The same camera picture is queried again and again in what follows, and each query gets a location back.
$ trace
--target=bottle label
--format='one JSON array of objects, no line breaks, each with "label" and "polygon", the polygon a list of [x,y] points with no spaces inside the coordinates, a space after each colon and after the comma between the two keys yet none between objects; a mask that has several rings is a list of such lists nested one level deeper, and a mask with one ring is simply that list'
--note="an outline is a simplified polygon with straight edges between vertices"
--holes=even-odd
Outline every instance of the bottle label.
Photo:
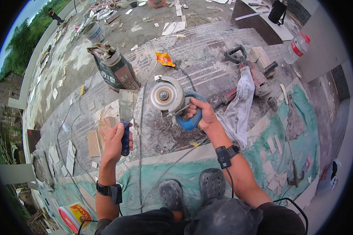
[{"label": "bottle label", "polygon": [[298,43],[297,39],[294,39],[292,41],[292,49],[294,53],[297,54],[299,57],[303,55],[303,53],[301,52],[301,45]]}]

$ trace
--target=sky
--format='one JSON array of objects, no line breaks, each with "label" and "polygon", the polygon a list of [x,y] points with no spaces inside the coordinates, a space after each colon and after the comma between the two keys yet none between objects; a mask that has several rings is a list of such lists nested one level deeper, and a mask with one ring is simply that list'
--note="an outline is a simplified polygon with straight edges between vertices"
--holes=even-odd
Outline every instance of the sky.
[{"label": "sky", "polygon": [[4,59],[7,56],[7,53],[5,53],[5,48],[9,44],[13,33],[14,29],[16,26],[19,26],[26,18],[29,18],[28,22],[30,23],[31,20],[33,20],[34,16],[38,13],[38,11],[48,2],[51,0],[29,0],[28,3],[24,6],[22,11],[19,13],[17,16],[16,20],[14,21],[14,24],[9,30],[9,33],[7,37],[4,40],[3,46],[1,47],[0,51],[0,71],[1,67],[4,64]]}]

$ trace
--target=shoe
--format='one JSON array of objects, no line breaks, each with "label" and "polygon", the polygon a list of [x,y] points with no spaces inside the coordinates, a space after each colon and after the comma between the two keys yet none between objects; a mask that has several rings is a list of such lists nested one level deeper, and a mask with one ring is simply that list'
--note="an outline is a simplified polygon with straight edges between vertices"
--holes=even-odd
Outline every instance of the shoe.
[{"label": "shoe", "polygon": [[158,186],[158,195],[164,207],[171,211],[183,211],[183,219],[188,215],[184,204],[182,185],[176,179],[167,179]]},{"label": "shoe", "polygon": [[206,206],[209,200],[225,198],[226,180],[220,169],[209,168],[200,173],[201,205]]}]

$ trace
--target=ruler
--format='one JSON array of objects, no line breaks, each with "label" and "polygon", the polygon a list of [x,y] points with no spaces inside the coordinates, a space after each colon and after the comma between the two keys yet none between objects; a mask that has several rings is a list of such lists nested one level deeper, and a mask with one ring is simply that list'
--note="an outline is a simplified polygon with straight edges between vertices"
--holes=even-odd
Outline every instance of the ruler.
[{"label": "ruler", "polygon": [[244,15],[244,16],[237,17],[234,20],[241,20],[241,19],[244,19],[244,18],[247,18],[247,17],[251,17],[251,16],[255,16],[255,15],[261,15],[261,14],[265,14],[265,13],[268,13],[268,12],[269,11],[256,12],[256,13],[252,13],[252,14],[249,14],[249,15]]}]

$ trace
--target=hand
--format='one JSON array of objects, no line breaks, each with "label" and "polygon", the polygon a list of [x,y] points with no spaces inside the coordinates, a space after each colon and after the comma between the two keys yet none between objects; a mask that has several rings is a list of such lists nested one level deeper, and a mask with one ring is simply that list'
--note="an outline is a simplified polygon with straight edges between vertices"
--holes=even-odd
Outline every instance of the hand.
[{"label": "hand", "polygon": [[206,131],[212,124],[219,123],[212,106],[209,103],[203,102],[195,98],[190,99],[190,106],[187,109],[186,116],[188,118],[192,118],[192,116],[196,114],[197,107],[202,109],[202,118],[198,123],[198,127],[201,128],[203,131]]},{"label": "hand", "polygon": [[[122,152],[122,137],[124,135],[123,123],[117,123],[112,129],[110,129],[106,136],[106,145],[102,160],[108,162],[113,161],[115,164],[120,160]],[[129,132],[129,149],[133,150],[133,139],[132,133]]]}]

